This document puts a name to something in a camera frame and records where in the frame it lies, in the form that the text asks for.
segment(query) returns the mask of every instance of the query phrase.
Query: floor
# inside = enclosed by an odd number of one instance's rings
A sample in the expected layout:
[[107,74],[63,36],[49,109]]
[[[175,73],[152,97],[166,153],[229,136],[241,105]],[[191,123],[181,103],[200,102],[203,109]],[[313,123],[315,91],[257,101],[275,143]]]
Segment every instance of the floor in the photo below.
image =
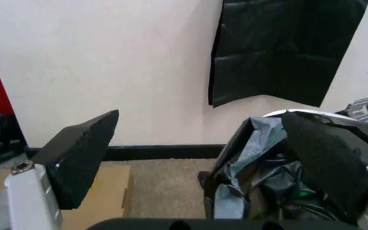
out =
[[134,179],[130,217],[205,218],[203,190],[197,174],[209,171],[215,159],[111,161],[127,164]]

